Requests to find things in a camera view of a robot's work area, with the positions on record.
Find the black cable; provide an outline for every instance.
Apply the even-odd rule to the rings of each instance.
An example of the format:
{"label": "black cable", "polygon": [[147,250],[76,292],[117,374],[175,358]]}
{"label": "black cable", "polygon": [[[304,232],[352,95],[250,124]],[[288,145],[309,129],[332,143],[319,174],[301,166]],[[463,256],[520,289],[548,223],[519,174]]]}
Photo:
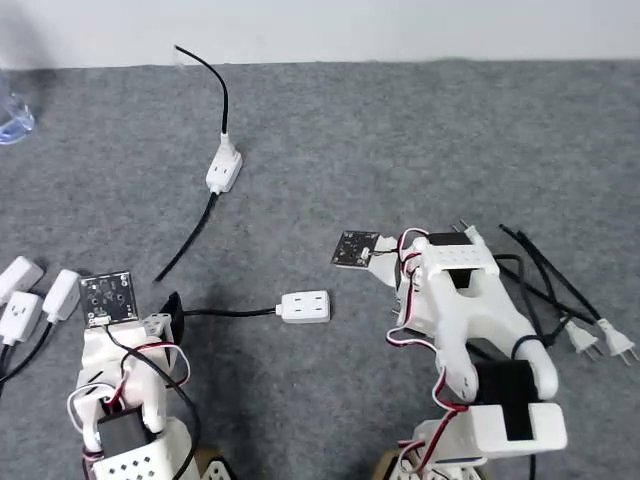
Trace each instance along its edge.
{"label": "black cable", "polygon": [[49,336],[49,333],[51,333],[51,329],[52,328],[53,328],[53,323],[47,322],[47,326],[45,327],[44,331],[42,332],[42,335],[38,339],[38,343],[36,343],[35,346],[33,347],[33,350],[31,350],[31,352],[29,352],[29,355],[27,355],[24,358],[24,360],[22,360],[18,364],[18,366],[16,368],[14,368],[9,373],[7,373],[2,378],[0,378],[0,385],[4,385],[5,382],[11,380],[18,373],[20,373],[22,370],[24,370],[29,365],[29,363],[31,363],[31,360],[33,360],[35,358],[35,356],[38,354],[38,352],[40,351],[40,349],[44,345],[44,342],[47,339],[47,337]]}
{"label": "black cable", "polygon": [[529,240],[529,237],[527,237],[527,235],[525,235],[522,231],[518,231],[518,237],[522,240],[523,245],[527,245],[528,248],[530,248],[531,251],[534,252],[534,254],[545,263],[545,265],[549,268],[549,270],[551,270],[551,273],[555,275],[558,281],[562,285],[564,285],[567,290],[569,290],[578,299],[578,301],[582,303],[582,305],[584,305],[589,313],[593,315],[594,320],[597,321],[602,318],[600,316],[600,312],[596,310],[591,302],[589,302],[589,300],[587,300],[587,298],[582,293],[580,293],[580,291],[576,287],[574,287],[569,280],[567,280],[567,278],[555,267],[555,265],[551,263],[551,261],[547,257],[545,257],[540,250],[538,250],[538,247],[536,247],[534,243]]}
{"label": "black cable", "polygon": [[[7,370],[9,369],[9,360],[11,358],[11,351],[13,350],[13,345],[3,345],[2,352],[0,353],[0,377],[6,375]],[[0,384],[0,397],[2,397],[2,390],[4,389],[4,384]]]}
{"label": "black cable", "polygon": [[184,53],[188,57],[193,58],[196,62],[201,63],[202,65],[204,65],[220,81],[220,85],[222,85],[222,93],[224,95],[224,103],[223,103],[223,107],[222,107],[222,133],[227,133],[227,119],[229,117],[229,92],[227,91],[227,84],[224,83],[224,80],[222,79],[222,77],[216,71],[215,68],[213,68],[207,62],[205,62],[202,58],[198,57],[195,53],[191,53],[189,50],[185,50],[184,48],[182,48],[182,47],[180,47],[178,45],[174,45],[174,47],[179,52]]}
{"label": "black cable", "polygon": [[558,318],[562,318],[563,314],[562,314],[562,310],[558,306],[558,298],[556,297],[556,292],[553,289],[553,285],[551,284],[551,279],[549,279],[549,274],[547,273],[547,270],[544,268],[544,265],[542,264],[541,259],[535,254],[535,252],[531,251],[529,248],[527,248],[527,246],[523,245],[520,238],[518,237],[518,235],[516,235],[516,233],[513,230],[511,230],[509,227],[503,224],[500,224],[499,227],[500,229],[502,229],[503,232],[505,232],[507,235],[513,238],[516,242],[518,242],[520,246],[524,248],[524,250],[529,254],[529,257],[531,258],[531,260],[533,260],[533,263],[538,269],[538,273],[540,273],[540,277],[542,278],[542,281],[547,290],[547,295],[551,299],[550,303],[556,312],[556,316]]}
{"label": "black cable", "polygon": [[536,480],[536,456],[529,455],[529,480]]}
{"label": "black cable", "polygon": [[122,348],[129,355],[131,355],[135,359],[141,361],[145,365],[149,366],[153,371],[155,371],[158,375],[160,375],[160,377],[165,382],[167,382],[171,386],[171,388],[173,388],[176,391],[176,393],[182,399],[182,401],[185,403],[185,405],[187,406],[187,408],[189,409],[189,412],[191,413],[191,415],[193,417],[193,436],[191,438],[191,448],[189,449],[189,452],[187,453],[187,456],[184,459],[184,462],[182,462],[182,465],[180,466],[180,468],[178,469],[176,474],[173,476],[173,480],[178,480],[180,477],[182,477],[184,472],[186,472],[187,468],[189,468],[189,464],[193,460],[193,457],[194,457],[194,455],[196,453],[196,450],[198,448],[198,443],[200,442],[201,425],[200,425],[200,416],[198,415],[198,409],[197,409],[196,405],[193,403],[193,401],[184,392],[184,390],[182,390],[182,388],[180,388],[180,385],[178,385],[167,373],[165,373],[165,371],[162,370],[162,368],[160,368],[158,365],[156,365],[152,360],[147,358],[142,353],[136,351],[133,348],[129,348],[126,345],[123,345],[120,342],[118,342],[113,337],[111,332],[109,331],[109,327],[108,326],[105,326],[104,330],[105,330],[105,332],[107,332],[107,335],[109,336],[109,339],[114,343],[114,345],[117,345],[118,347]]}
{"label": "black cable", "polygon": [[195,317],[198,315],[211,315],[213,317],[262,317],[263,315],[273,315],[276,313],[275,307],[263,308],[262,310],[248,310],[246,312],[231,312],[229,310],[215,310],[211,308],[200,308],[197,310],[186,310],[185,317]]}
{"label": "black cable", "polygon": [[511,253],[494,255],[493,258],[495,258],[496,260],[514,260],[518,262],[518,285],[520,286],[520,294],[522,295],[522,300],[524,301],[527,307],[527,311],[529,312],[529,317],[531,318],[533,329],[536,331],[536,334],[538,335],[538,337],[542,338],[544,336],[544,334],[542,333],[542,325],[540,324],[540,319],[538,318],[538,314],[536,313],[536,310],[533,307],[533,303],[531,302],[531,297],[529,297],[529,292],[525,285],[524,260],[520,255],[515,255]]}
{"label": "black cable", "polygon": [[204,209],[204,212],[202,213],[200,220],[198,220],[197,225],[195,226],[195,228],[187,238],[187,241],[184,242],[184,245],[180,247],[180,250],[178,250],[178,253],[176,253],[176,255],[167,264],[167,266],[162,269],[162,271],[155,278],[154,282],[161,282],[162,279],[167,275],[167,273],[169,273],[171,269],[176,265],[176,263],[178,263],[180,258],[182,258],[182,255],[184,255],[184,253],[189,249],[191,244],[198,237],[198,235],[204,228],[205,224],[207,223],[207,220],[209,219],[209,215],[211,215],[211,211],[213,210],[213,207],[215,207],[217,200],[218,200],[218,194],[212,192],[211,195],[209,196],[207,207]]}
{"label": "black cable", "polygon": [[444,478],[444,480],[451,480],[447,475],[445,475],[441,471],[436,470],[435,468],[433,469],[433,471],[434,471],[434,473],[437,473],[440,477]]}
{"label": "black cable", "polygon": [[[505,267],[504,265],[498,265],[498,266],[500,267],[500,272],[502,272],[506,277],[510,278],[511,280],[518,281],[517,273]],[[534,287],[530,283],[524,282],[524,284],[527,287],[527,290],[529,290],[529,292],[534,294],[536,297],[544,300],[545,302],[549,303],[550,305],[552,304],[553,300],[549,298],[547,295],[545,295],[542,291],[538,290],[536,287]],[[583,322],[588,323],[589,325],[594,325],[596,323],[591,317],[587,316],[585,313],[582,313],[576,310],[575,308],[569,307],[568,305],[565,305],[562,302],[557,302],[557,305],[564,312],[568,313],[574,318],[577,318],[579,320],[582,320]]]}

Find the white wall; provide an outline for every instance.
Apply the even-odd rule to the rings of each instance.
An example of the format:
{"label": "white wall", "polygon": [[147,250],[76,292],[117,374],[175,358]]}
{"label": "white wall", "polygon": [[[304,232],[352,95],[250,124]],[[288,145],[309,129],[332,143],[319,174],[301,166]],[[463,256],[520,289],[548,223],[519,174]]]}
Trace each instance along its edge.
{"label": "white wall", "polygon": [[0,0],[0,66],[640,58],[638,0]]}

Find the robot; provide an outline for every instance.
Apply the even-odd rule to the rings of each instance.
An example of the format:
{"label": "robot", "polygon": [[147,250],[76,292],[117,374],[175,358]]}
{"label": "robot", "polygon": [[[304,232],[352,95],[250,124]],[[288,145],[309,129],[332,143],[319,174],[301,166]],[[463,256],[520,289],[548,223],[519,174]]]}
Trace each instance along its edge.
{"label": "robot", "polygon": [[[484,239],[474,226],[463,227],[444,233],[412,228],[398,239],[344,232],[334,253],[335,265],[368,270],[395,290],[400,308],[388,343],[432,350],[439,372],[433,399],[446,414],[416,426],[375,478],[477,480],[476,467],[489,459],[567,445],[562,409],[552,402],[558,390],[553,362],[509,298]],[[403,333],[421,338],[399,339]],[[474,364],[466,346],[474,338],[488,340],[506,358]],[[459,403],[441,399],[445,385]]]}
{"label": "robot", "polygon": [[234,478],[224,459],[213,455],[198,469],[195,407],[191,404],[198,431],[192,438],[182,421],[167,417],[166,378],[138,358],[144,356],[169,376],[182,357],[186,374],[172,382],[179,389],[189,380],[188,359],[179,347],[184,319],[177,294],[160,313],[144,319],[138,317],[129,272],[82,278],[80,296],[87,328],[82,370],[67,408],[82,435],[85,478]]}

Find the white cable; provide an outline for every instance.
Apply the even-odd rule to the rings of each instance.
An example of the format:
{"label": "white cable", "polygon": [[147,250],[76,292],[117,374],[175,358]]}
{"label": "white cable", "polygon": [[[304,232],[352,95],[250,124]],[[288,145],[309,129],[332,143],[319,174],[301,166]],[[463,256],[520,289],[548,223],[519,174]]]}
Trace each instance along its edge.
{"label": "white cable", "polygon": [[156,348],[173,348],[173,349],[178,351],[178,353],[180,354],[180,356],[184,360],[184,363],[187,365],[187,376],[178,385],[179,386],[185,385],[189,381],[189,379],[191,378],[191,364],[189,363],[189,359],[185,355],[185,353],[182,350],[182,348],[180,348],[179,345],[175,345],[173,343],[163,343],[161,345],[149,345],[149,346],[144,346],[143,345],[141,347],[138,347],[137,351],[144,352],[145,350],[155,350]]}
{"label": "white cable", "polygon": [[[71,419],[71,423],[73,427],[80,433],[82,433],[82,427],[78,424],[78,420],[76,419],[76,415],[73,407],[73,399],[79,393],[84,392],[85,390],[91,390],[93,388],[110,388],[111,389],[111,397],[108,397],[107,401],[113,398],[113,395],[116,393],[116,387],[106,382],[93,382],[88,383],[86,385],[82,385],[81,387],[76,388],[71,394],[67,397],[67,413],[69,414],[69,418]],[[125,408],[124,401],[120,399],[120,404],[122,408]]]}

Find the white plastic part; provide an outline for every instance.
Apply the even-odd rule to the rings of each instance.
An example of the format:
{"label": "white plastic part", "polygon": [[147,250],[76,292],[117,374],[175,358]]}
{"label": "white plastic part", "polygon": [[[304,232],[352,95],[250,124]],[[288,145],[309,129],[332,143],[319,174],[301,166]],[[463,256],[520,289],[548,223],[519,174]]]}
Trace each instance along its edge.
{"label": "white plastic part", "polygon": [[624,334],[616,330],[613,325],[606,319],[601,318],[598,320],[598,326],[602,330],[605,335],[605,341],[607,342],[607,347],[609,347],[609,352],[612,357],[620,355],[624,362],[628,365],[629,361],[627,357],[624,356],[625,352],[630,352],[633,357],[638,360],[638,356],[636,355],[633,347],[635,347],[635,343],[629,340],[629,338]]}
{"label": "white plastic part", "polygon": [[[447,368],[447,385],[462,400],[470,402],[478,391],[478,375],[467,352],[467,340],[487,339],[509,357],[516,341],[535,335],[535,331],[509,298],[500,280],[499,267],[483,238],[475,227],[467,228],[465,233],[473,243],[469,248],[432,245],[425,239],[414,241],[403,252],[405,256],[413,252],[421,254],[410,260],[414,285],[410,286],[408,277],[402,275],[397,297],[401,324],[406,316],[407,290],[413,288],[406,326],[435,338],[436,347],[441,350],[439,359]],[[474,268],[468,288],[455,288],[447,271],[453,268]],[[553,398],[558,390],[558,374],[543,345],[524,342],[516,358],[529,360],[540,399]]]}
{"label": "white plastic part", "polygon": [[[562,450],[567,446],[567,431],[562,409],[555,403],[529,404],[533,431],[531,440],[509,440],[500,405],[474,405],[454,417],[442,434],[427,464],[447,466],[480,466],[492,458],[514,457]],[[414,440],[431,439],[440,420],[427,420],[413,433]]]}
{"label": "white plastic part", "polygon": [[2,343],[14,345],[16,342],[26,342],[41,312],[42,299],[38,295],[13,292],[0,319]]}
{"label": "white plastic part", "polygon": [[[110,327],[111,334],[123,345],[134,348],[139,345],[160,341],[160,338],[147,335],[141,321],[129,322]],[[170,367],[162,349],[150,349],[143,353],[167,373]],[[86,329],[84,332],[84,350],[82,352],[83,370],[78,374],[76,387],[91,381],[102,381],[118,385],[121,380],[120,360],[126,352],[111,342],[106,332],[99,327]],[[129,359],[125,364],[128,377],[122,392],[122,398],[130,407],[142,406],[142,419],[154,433],[165,428],[167,394],[162,379],[147,365]],[[85,446],[96,451],[97,421],[104,416],[102,409],[96,410],[95,399],[85,402],[84,397],[74,400],[74,408],[81,421]]]}
{"label": "white plastic part", "polygon": [[66,320],[76,309],[80,301],[79,278],[80,275],[71,270],[62,270],[58,274],[42,304],[48,322]]}
{"label": "white plastic part", "polygon": [[[171,480],[189,448],[187,427],[180,420],[169,418],[166,430],[154,442],[94,463],[93,473],[96,480]],[[180,480],[200,480],[195,461],[191,461]]]}
{"label": "white plastic part", "polygon": [[276,315],[286,323],[324,323],[331,318],[329,293],[326,290],[295,292],[282,296]]}
{"label": "white plastic part", "polygon": [[574,322],[569,321],[565,326],[567,333],[569,334],[569,340],[576,349],[576,353],[580,354],[586,352],[589,354],[589,348],[596,345],[598,337],[591,335],[584,328],[578,327]]}
{"label": "white plastic part", "polygon": [[220,194],[231,190],[241,168],[242,155],[231,143],[228,134],[220,134],[220,146],[213,157],[206,177],[209,191]]}
{"label": "white plastic part", "polygon": [[44,271],[25,257],[17,257],[0,274],[0,306],[16,291],[28,292],[42,278]]}

